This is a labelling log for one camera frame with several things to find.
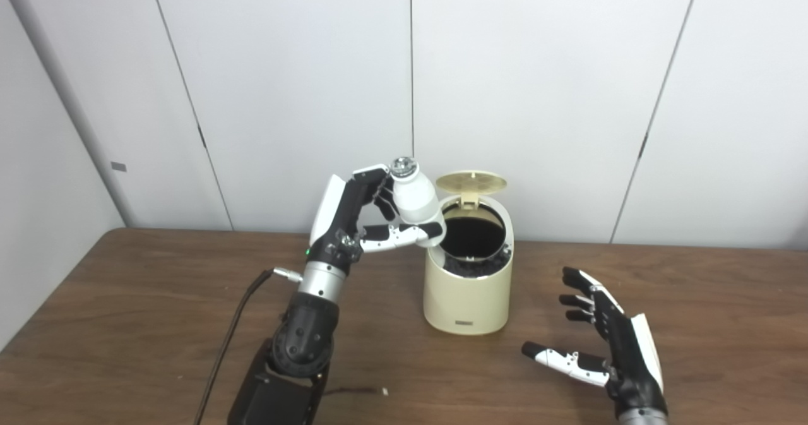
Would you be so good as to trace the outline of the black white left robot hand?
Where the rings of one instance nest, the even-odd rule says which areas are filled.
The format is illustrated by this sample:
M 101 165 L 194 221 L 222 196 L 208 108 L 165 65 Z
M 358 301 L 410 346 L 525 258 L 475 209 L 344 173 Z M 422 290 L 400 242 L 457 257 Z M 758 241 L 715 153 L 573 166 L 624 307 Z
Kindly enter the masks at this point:
M 433 182 L 412 157 L 332 175 L 312 225 L 306 261 L 348 273 L 364 253 L 432 248 L 446 236 Z

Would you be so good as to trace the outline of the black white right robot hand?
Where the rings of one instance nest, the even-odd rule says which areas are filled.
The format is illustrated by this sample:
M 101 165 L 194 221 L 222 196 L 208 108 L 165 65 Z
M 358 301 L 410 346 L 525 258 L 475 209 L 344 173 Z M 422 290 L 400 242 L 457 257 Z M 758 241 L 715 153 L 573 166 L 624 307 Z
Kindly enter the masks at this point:
M 572 379 L 603 388 L 620 424 L 667 424 L 663 371 L 646 315 L 629 316 L 608 288 L 578 268 L 562 268 L 562 283 L 578 291 L 562 294 L 569 321 L 586 322 L 609 345 L 610 357 L 565 351 L 527 341 L 521 351 L 532 361 Z

